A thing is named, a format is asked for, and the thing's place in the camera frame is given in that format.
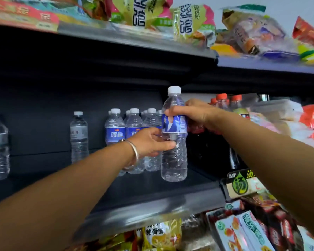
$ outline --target dark shelf back panel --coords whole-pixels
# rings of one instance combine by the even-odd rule
[[[49,85],[0,84],[0,119],[9,129],[12,174],[52,171],[70,161],[73,111],[83,111],[88,123],[89,148],[105,146],[104,124],[108,110],[161,109],[159,90],[131,90],[121,86],[94,87],[72,83]]]

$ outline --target white bottle cap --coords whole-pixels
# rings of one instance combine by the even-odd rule
[[[121,109],[119,109],[119,108],[112,108],[110,110],[110,112],[113,113],[113,114],[120,114],[121,113]]]
[[[131,108],[130,113],[140,113],[140,110],[138,108]]]
[[[179,86],[170,86],[167,89],[167,95],[170,95],[172,93],[179,93],[181,92],[181,88]]]

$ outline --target price tag strip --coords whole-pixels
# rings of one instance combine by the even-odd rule
[[[228,173],[226,185],[228,194],[232,199],[266,190],[251,169]]]
[[[57,33],[59,19],[52,12],[0,0],[0,25]]]

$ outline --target bottle cap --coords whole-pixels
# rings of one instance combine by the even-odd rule
[[[223,100],[227,98],[227,94],[226,93],[221,93],[216,95],[216,100]]]
[[[119,108],[112,108],[110,110],[110,112],[113,113],[113,114],[120,114],[121,113],[121,109],[119,109]]]
[[[131,108],[130,113],[140,113],[140,110],[138,108]]]
[[[167,89],[167,94],[170,95],[172,93],[179,93],[180,94],[181,92],[181,88],[179,86],[170,86],[168,89]]]
[[[242,95],[234,95],[231,97],[231,101],[239,101],[242,100]]]

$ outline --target white wall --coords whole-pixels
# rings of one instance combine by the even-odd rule
[[[276,19],[288,35],[292,35],[297,16],[314,26],[314,0],[173,0],[172,7],[187,3],[207,4],[215,13],[216,29],[225,29],[221,22],[223,7],[247,3],[266,6],[266,14]]]

